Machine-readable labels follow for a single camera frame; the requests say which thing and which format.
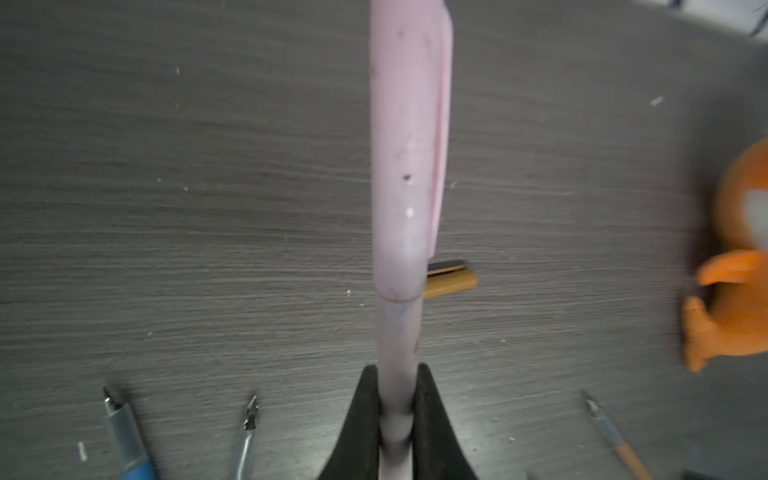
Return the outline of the pink pen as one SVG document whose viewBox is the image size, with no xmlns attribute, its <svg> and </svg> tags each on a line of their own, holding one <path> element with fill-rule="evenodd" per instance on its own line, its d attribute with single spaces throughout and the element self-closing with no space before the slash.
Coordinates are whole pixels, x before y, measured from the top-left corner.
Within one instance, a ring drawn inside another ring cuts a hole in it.
<svg viewBox="0 0 768 480">
<path fill-rule="evenodd" d="M 376 341 L 381 447 L 379 477 L 413 477 L 413 399 L 423 299 L 377 300 Z"/>
</svg>

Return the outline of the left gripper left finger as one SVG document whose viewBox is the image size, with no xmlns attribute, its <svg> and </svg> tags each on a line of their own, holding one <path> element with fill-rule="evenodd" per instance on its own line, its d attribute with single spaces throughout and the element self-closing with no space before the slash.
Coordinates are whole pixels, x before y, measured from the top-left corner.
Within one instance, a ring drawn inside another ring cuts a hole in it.
<svg viewBox="0 0 768 480">
<path fill-rule="evenodd" d="M 319 480 L 379 478 L 380 397 L 375 365 L 363 368 L 336 445 Z"/>
</svg>

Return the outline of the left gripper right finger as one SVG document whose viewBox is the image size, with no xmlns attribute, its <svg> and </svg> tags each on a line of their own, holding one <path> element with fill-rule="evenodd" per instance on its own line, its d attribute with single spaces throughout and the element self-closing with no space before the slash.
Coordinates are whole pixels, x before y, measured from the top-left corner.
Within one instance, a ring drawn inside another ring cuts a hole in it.
<svg viewBox="0 0 768 480">
<path fill-rule="evenodd" d="M 413 478 L 477 480 L 426 363 L 420 363 L 417 368 L 413 413 Z"/>
</svg>

